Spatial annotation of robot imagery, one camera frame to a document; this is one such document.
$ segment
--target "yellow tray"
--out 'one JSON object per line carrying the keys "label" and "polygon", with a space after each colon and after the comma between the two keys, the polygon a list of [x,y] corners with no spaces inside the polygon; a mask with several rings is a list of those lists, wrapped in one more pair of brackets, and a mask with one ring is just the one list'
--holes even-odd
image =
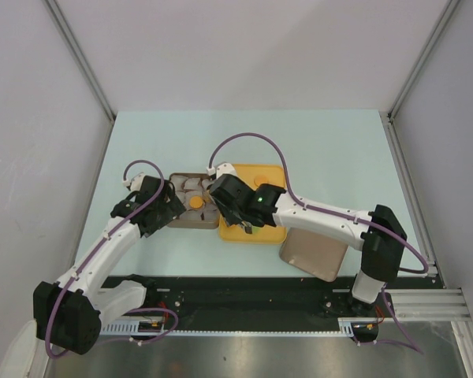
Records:
{"label": "yellow tray", "polygon": [[[238,177],[253,190],[256,190],[262,183],[285,187],[284,169],[280,165],[233,164],[233,167],[235,167]],[[231,243],[280,244],[287,236],[287,229],[271,226],[253,227],[252,234],[246,234],[237,225],[226,226],[221,217],[219,236],[225,242]]]}

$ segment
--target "purple cable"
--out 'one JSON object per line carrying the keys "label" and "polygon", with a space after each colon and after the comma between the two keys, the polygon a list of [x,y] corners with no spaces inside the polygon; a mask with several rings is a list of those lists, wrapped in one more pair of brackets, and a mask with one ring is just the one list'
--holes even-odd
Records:
{"label": "purple cable", "polygon": [[[137,215],[140,211],[142,211],[143,209],[148,207],[159,196],[159,194],[163,190],[163,186],[165,185],[165,178],[163,177],[163,174],[162,174],[161,170],[159,169],[159,167],[155,163],[153,163],[151,161],[148,161],[148,160],[135,160],[135,161],[132,161],[131,163],[129,163],[128,166],[125,169],[125,172],[123,173],[123,180],[126,180],[126,175],[128,174],[128,170],[131,167],[133,167],[135,164],[138,164],[138,163],[149,164],[154,169],[156,169],[156,171],[158,171],[161,183],[159,184],[158,190],[154,193],[154,195],[151,198],[149,198],[143,205],[141,205],[138,209],[136,209],[131,214],[129,214],[126,218],[124,218],[121,222],[119,222],[114,228],[112,228],[109,231],[109,237],[111,237],[119,228],[121,228],[121,226],[123,224],[128,222],[131,218],[133,218],[135,215]],[[95,248],[93,248],[93,250],[88,255],[88,257],[84,261],[82,261],[79,268],[76,270],[77,275],[79,275],[83,271],[83,269],[86,267],[86,265],[89,263],[89,261],[98,253],[99,249],[103,246],[103,244],[105,244],[106,241],[107,241],[106,238],[102,238],[99,241],[99,243],[95,246]],[[50,358],[53,358],[53,359],[60,358],[60,357],[62,357],[65,354],[68,353],[68,350],[63,350],[60,354],[54,354],[53,350],[50,347],[50,336],[51,336],[51,333],[53,331],[54,319],[56,318],[56,314],[58,313],[59,307],[61,305],[61,301],[62,301],[63,297],[65,296],[66,292],[68,291],[70,285],[73,284],[74,280],[75,280],[75,278],[71,277],[69,279],[69,281],[66,283],[66,285],[61,289],[61,292],[60,292],[59,296],[56,298],[56,302],[54,303],[53,309],[50,313],[49,321],[47,322],[47,329],[46,329],[46,336],[44,338],[44,345],[46,347],[47,355]]]}
{"label": "purple cable", "polygon": [[357,345],[376,345],[376,344],[391,344],[391,345],[399,345],[402,347],[407,347],[412,350],[414,350],[417,353],[424,354],[423,350],[420,349],[420,347],[413,341],[412,337],[408,334],[407,330],[404,329],[402,323],[400,323],[396,317],[396,314],[394,313],[393,309],[391,308],[389,301],[387,300],[386,297],[386,292],[385,288],[383,287],[380,296],[382,297],[382,300],[384,301],[385,307],[387,311],[391,314],[391,317],[394,320],[394,323],[396,323],[397,327],[400,329],[401,333],[403,336],[408,340],[409,344],[404,343],[402,341],[398,340],[389,340],[389,339],[383,339],[383,340],[375,340],[374,342],[368,342],[368,343],[361,343],[355,336],[353,337],[354,341],[357,342]]}
{"label": "purple cable", "polygon": [[[277,151],[278,157],[281,159],[282,167],[284,168],[285,184],[286,184],[287,189],[289,191],[289,195],[294,200],[294,202],[296,202],[298,205],[300,205],[302,207],[305,207],[306,209],[318,211],[320,213],[324,213],[324,214],[328,214],[328,215],[333,215],[335,217],[344,218],[344,219],[347,219],[349,221],[354,221],[356,219],[354,216],[349,215],[347,213],[340,213],[338,211],[334,211],[334,210],[331,210],[331,209],[325,209],[323,207],[318,207],[318,206],[313,206],[313,205],[305,205],[304,202],[300,201],[300,199],[298,197],[296,197],[296,195],[292,191],[291,181],[289,180],[289,172],[288,172],[288,169],[287,169],[287,163],[285,162],[284,154],[282,153],[279,146],[273,140],[271,140],[270,138],[268,138],[264,135],[261,135],[261,134],[255,133],[255,132],[242,132],[240,134],[235,134],[235,135],[230,136],[229,138],[223,140],[217,146],[217,148],[214,150],[214,152],[212,153],[212,156],[210,156],[210,160],[209,160],[209,163],[208,163],[209,168],[212,167],[212,165],[214,163],[214,158],[215,158],[215,155],[217,154],[217,152],[219,152],[219,150],[226,143],[231,142],[234,139],[241,138],[242,136],[254,136],[256,138],[263,139],[263,140],[267,141],[275,149],[275,151]],[[407,242],[406,240],[401,238],[398,234],[390,231],[389,229],[387,229],[385,227],[382,227],[380,224],[376,224],[376,223],[374,223],[370,220],[364,220],[364,219],[360,219],[360,218],[358,218],[357,221],[362,223],[362,224],[365,224],[367,226],[377,228],[379,231],[382,231],[382,232],[386,233],[387,235],[393,237],[395,240],[397,240],[398,242],[403,244],[408,250],[410,250],[419,259],[419,261],[423,265],[422,270],[415,270],[415,269],[409,269],[409,268],[400,268],[401,272],[409,272],[409,273],[416,273],[416,274],[427,273],[427,271],[429,270],[429,265],[427,264],[426,259],[409,242]]]}
{"label": "purple cable", "polygon": [[[132,309],[131,311],[128,311],[125,315],[130,315],[130,314],[133,314],[133,313],[151,313],[151,312],[155,312],[155,311],[159,311],[161,313],[169,313],[170,315],[172,315],[173,319],[174,319],[173,326],[170,327],[168,330],[164,331],[163,333],[155,336],[153,339],[142,340],[140,345],[155,343],[156,341],[159,341],[159,340],[163,339],[166,335],[168,335],[169,333],[174,331],[175,328],[177,328],[177,326],[179,325],[179,317],[178,317],[177,313],[175,313],[171,309],[163,309],[162,307]],[[130,341],[130,339],[129,339],[129,337],[116,337],[116,338],[113,338],[113,339],[108,339],[108,340],[102,341],[101,343],[98,343],[97,345],[112,343],[114,341]]]}
{"label": "purple cable", "polygon": [[[305,205],[304,202],[302,202],[298,197],[296,197],[296,195],[294,194],[294,192],[292,191],[292,187],[291,187],[291,181],[289,180],[289,172],[288,172],[288,169],[287,169],[287,163],[285,162],[285,157],[284,157],[284,154],[282,153],[281,149],[279,148],[279,146],[273,141],[271,140],[270,138],[264,136],[264,135],[261,135],[261,134],[258,134],[258,133],[255,133],[255,132],[242,132],[240,134],[235,134],[233,136],[230,136],[229,138],[223,140],[218,146],[217,148],[214,150],[214,152],[212,153],[212,156],[210,156],[210,160],[209,160],[209,163],[208,163],[208,166],[209,168],[212,167],[212,165],[214,164],[214,159],[215,159],[215,155],[217,154],[217,152],[219,152],[219,150],[225,145],[227,144],[228,142],[231,142],[232,140],[234,139],[237,139],[237,138],[241,138],[243,136],[254,136],[256,138],[260,138],[260,139],[263,139],[265,141],[267,141],[274,149],[275,151],[277,151],[277,154],[278,154],[278,157],[281,159],[281,163],[282,163],[282,167],[284,169],[284,176],[285,176],[285,184],[287,186],[287,189],[289,191],[289,195],[291,196],[291,198],[294,200],[294,202],[296,202],[298,205],[302,206],[302,207],[305,207],[306,209],[310,209],[310,210],[314,210],[314,211],[319,211],[320,213],[324,213],[324,214],[328,214],[328,215],[333,215],[335,217],[340,217],[340,218],[344,218],[344,219],[347,219],[349,221],[355,221],[356,218],[352,215],[349,215],[347,213],[340,213],[338,211],[334,211],[334,210],[331,210],[331,209],[325,209],[323,207],[318,207],[318,206],[313,206],[313,205]],[[420,252],[418,252],[414,247],[413,245],[411,245],[409,242],[407,242],[406,240],[404,240],[403,238],[401,238],[398,234],[390,231],[388,228],[385,228],[383,226],[381,226],[380,224],[376,224],[370,220],[364,220],[364,219],[360,219],[358,218],[357,220],[358,222],[362,223],[362,224],[365,224],[367,226],[370,226],[370,227],[373,227],[373,228],[376,228],[378,229],[379,231],[382,231],[384,233],[386,233],[387,235],[393,237],[395,240],[397,240],[398,242],[400,242],[403,246],[405,246],[408,250],[410,250],[418,259],[419,261],[422,263],[423,265],[423,269],[422,270],[415,270],[415,269],[409,269],[409,268],[400,268],[400,271],[401,272],[409,272],[409,273],[416,273],[416,274],[424,274],[424,273],[427,273],[427,271],[429,270],[429,265],[427,264],[427,261],[426,259],[420,254]],[[385,307],[387,308],[387,310],[389,311],[389,313],[391,314],[391,317],[394,319],[394,322],[396,323],[397,327],[401,330],[401,332],[403,333],[404,337],[406,337],[406,339],[410,342],[410,344],[407,344],[407,343],[403,343],[401,341],[397,341],[397,340],[381,340],[381,341],[378,341],[378,343],[382,343],[382,344],[395,344],[395,345],[401,345],[403,347],[408,347],[408,348],[411,348],[413,350],[416,350],[417,352],[423,354],[423,352],[421,351],[421,349],[413,342],[412,338],[410,337],[410,335],[406,332],[406,330],[404,329],[403,325],[398,321],[398,319],[396,318],[396,314],[393,312],[393,310],[390,308],[389,304],[387,303],[387,300],[385,298],[385,288],[382,288],[382,297],[384,299],[384,303],[385,303]]]}

